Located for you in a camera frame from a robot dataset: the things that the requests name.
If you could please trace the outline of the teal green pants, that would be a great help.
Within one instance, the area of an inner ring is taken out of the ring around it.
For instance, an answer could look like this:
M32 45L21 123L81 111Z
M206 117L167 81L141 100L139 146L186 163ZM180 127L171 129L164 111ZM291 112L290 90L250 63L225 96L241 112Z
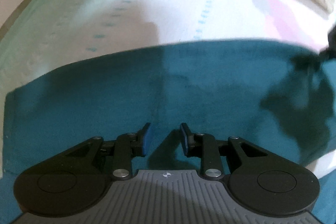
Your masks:
M135 168L194 169L182 122L219 139L240 136L302 165L335 149L335 63L274 40L143 48L60 67L6 96L1 223L19 214L23 170L92 136L107 140L151 123Z

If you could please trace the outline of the floral white bed sheet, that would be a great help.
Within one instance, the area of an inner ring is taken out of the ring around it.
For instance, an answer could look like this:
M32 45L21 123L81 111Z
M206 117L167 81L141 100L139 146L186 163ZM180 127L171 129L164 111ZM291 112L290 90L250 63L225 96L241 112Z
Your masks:
M1 177L6 96L60 67L143 48L274 40L318 54L331 16L311 0L32 0L1 40ZM306 166L335 170L335 149Z

